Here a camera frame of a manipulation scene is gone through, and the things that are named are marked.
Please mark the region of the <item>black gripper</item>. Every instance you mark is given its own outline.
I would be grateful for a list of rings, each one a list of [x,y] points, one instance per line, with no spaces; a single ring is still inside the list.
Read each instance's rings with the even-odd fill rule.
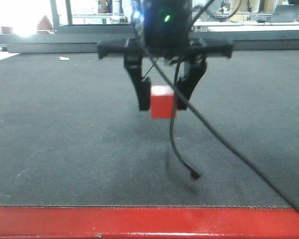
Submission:
[[[190,37],[195,21],[212,3],[210,0],[206,5],[199,5],[197,15],[193,16],[193,7],[189,0],[133,0],[130,25],[134,36],[98,43],[99,59],[109,54],[123,56],[124,68],[134,86],[140,111],[150,109],[151,83],[149,78],[143,78],[142,75],[142,62],[145,56],[186,60],[185,75],[179,78],[176,86],[188,101],[206,72],[205,55],[228,58],[232,56],[231,42]]]

